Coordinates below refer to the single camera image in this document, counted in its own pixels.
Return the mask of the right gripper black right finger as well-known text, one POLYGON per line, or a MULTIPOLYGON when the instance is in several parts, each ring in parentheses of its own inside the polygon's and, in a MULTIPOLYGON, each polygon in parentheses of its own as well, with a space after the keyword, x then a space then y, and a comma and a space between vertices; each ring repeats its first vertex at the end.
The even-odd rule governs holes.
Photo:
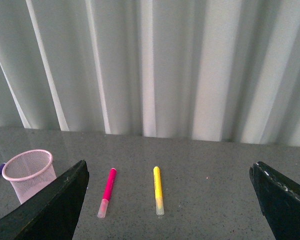
POLYGON ((262 161, 249 177, 275 239, 300 240, 300 184, 262 161))

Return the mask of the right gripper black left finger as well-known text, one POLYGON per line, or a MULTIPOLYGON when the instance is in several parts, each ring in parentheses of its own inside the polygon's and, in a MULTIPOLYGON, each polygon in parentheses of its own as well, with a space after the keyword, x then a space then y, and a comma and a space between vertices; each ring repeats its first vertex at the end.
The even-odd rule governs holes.
POLYGON ((88 186, 81 160, 0 219, 0 240, 71 240, 88 186))

